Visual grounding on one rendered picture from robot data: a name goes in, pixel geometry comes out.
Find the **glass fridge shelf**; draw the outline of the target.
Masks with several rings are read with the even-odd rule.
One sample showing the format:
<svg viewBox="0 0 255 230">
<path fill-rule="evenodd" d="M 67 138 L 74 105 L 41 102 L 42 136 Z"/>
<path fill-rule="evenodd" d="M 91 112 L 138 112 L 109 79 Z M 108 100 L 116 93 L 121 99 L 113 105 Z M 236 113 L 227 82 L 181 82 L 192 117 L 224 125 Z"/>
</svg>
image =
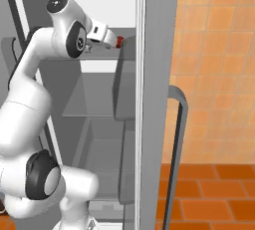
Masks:
<svg viewBox="0 0 255 230">
<path fill-rule="evenodd" d="M 113 81 L 113 74 L 81 74 L 63 116 L 113 116 Z"/>
</svg>

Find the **grey open fridge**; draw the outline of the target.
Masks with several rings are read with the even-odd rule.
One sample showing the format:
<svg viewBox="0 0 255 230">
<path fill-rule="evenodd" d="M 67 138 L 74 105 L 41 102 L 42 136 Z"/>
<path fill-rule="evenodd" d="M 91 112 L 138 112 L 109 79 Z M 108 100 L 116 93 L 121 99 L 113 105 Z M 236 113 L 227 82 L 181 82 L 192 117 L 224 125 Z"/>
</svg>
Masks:
<svg viewBox="0 0 255 230">
<path fill-rule="evenodd" d="M 91 18 L 113 28 L 135 28 L 136 0 L 75 0 Z M 14 51 L 18 57 L 26 46 L 29 31 L 52 24 L 46 11 L 48 0 L 0 0 L 0 106 L 8 93 L 8 80 L 15 65 L 6 64 L 1 53 L 3 38 L 13 37 Z M 81 74 L 108 73 L 115 78 L 118 60 L 71 60 L 45 61 L 40 65 L 37 79 L 46 86 L 53 97 L 52 115 L 37 139 L 37 145 L 47 148 L 62 163 L 73 166 L 79 139 L 88 117 L 114 116 L 63 116 L 63 111 Z M 97 200 L 90 203 L 94 217 L 107 230 L 137 230 L 134 224 L 136 205 L 115 200 Z"/>
</svg>

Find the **grey fridge door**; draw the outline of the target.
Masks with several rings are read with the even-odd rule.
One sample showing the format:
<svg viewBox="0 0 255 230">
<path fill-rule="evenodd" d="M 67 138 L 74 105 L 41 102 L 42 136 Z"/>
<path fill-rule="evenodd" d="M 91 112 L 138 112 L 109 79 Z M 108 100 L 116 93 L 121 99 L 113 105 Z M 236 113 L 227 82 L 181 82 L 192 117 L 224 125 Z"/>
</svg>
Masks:
<svg viewBox="0 0 255 230">
<path fill-rule="evenodd" d="M 145 0 L 139 230 L 154 230 L 177 0 Z"/>
</svg>

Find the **grey fridge door bin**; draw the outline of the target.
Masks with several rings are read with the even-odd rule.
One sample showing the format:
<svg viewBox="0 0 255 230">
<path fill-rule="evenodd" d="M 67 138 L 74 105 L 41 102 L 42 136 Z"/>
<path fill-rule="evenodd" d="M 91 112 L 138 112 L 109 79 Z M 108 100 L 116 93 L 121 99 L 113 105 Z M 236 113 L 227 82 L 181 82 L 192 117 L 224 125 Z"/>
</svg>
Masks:
<svg viewBox="0 0 255 230">
<path fill-rule="evenodd" d="M 113 83 L 116 120 L 135 119 L 135 36 L 124 39 Z"/>
<path fill-rule="evenodd" d="M 134 204 L 135 183 L 135 122 L 127 120 L 124 124 L 122 156 L 119 178 L 119 203 Z"/>
</svg>

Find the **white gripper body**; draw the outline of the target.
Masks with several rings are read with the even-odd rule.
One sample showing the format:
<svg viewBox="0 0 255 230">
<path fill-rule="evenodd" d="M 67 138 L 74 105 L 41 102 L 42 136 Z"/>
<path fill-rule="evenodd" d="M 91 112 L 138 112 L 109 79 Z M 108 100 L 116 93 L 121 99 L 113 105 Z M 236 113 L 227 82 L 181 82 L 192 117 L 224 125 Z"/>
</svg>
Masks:
<svg viewBox="0 0 255 230">
<path fill-rule="evenodd" d="M 103 44 L 107 48 L 115 48 L 117 46 L 117 43 L 118 43 L 118 37 L 111 29 L 108 29 L 103 39 Z"/>
</svg>

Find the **grey fridge drawer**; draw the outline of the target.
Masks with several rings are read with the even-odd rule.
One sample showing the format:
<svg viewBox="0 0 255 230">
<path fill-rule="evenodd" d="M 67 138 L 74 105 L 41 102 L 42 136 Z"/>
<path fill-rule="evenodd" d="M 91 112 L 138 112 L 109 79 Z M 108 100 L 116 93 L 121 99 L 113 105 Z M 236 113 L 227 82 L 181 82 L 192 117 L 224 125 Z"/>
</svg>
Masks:
<svg viewBox="0 0 255 230">
<path fill-rule="evenodd" d="M 100 181 L 97 200 L 118 198 L 124 123 L 110 117 L 88 117 L 73 166 L 95 173 Z"/>
</svg>

